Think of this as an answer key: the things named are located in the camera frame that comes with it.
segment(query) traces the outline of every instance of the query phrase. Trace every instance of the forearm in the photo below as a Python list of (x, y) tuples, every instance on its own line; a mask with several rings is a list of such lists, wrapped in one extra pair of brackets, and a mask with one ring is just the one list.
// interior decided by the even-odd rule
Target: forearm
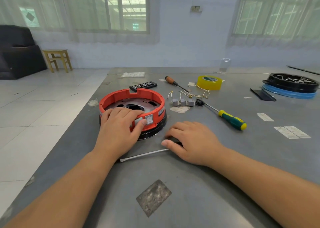
[(5, 228), (82, 227), (114, 160), (88, 153)]
[(319, 186), (233, 150), (222, 152), (210, 167), (242, 189), (282, 226), (320, 226)]

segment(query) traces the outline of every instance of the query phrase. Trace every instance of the wall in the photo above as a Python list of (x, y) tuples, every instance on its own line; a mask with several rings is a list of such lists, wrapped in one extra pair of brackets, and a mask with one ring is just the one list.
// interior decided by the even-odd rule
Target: wall
[(160, 42), (155, 45), (40, 42), (66, 48), (74, 68), (210, 67), (222, 58), (233, 66), (315, 64), (317, 51), (231, 47), (226, 41), (237, 0), (193, 0), (203, 7), (190, 13), (192, 0), (160, 0)]

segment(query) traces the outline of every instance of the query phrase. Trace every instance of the curtain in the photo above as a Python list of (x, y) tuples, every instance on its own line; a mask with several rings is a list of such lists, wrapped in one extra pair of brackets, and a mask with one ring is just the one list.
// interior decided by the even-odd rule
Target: curtain
[(320, 48), (320, 0), (239, 0), (227, 45)]
[(0, 0), (0, 24), (36, 41), (155, 44), (160, 0)]

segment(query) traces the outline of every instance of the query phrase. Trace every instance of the roll of tape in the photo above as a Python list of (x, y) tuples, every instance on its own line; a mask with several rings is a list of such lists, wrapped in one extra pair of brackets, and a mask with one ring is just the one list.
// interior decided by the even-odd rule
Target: roll of tape
[(222, 79), (215, 76), (199, 76), (197, 85), (206, 90), (219, 90)]

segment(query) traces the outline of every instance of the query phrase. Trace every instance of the screwdriver handle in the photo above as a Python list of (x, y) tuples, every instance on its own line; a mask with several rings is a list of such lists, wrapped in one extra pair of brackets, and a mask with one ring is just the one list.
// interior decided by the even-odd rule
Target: screwdriver handle
[(168, 83), (170, 83), (170, 84), (173, 84), (173, 85), (178, 86), (177, 82), (175, 82), (175, 81), (174, 81), (171, 77), (169, 77), (169, 76), (166, 76), (166, 77), (165, 77), (165, 80), (166, 80)]
[(226, 113), (224, 110), (220, 110), (218, 115), (228, 121), (234, 128), (238, 130), (244, 130), (247, 128), (247, 124), (240, 118), (234, 117), (231, 114)]

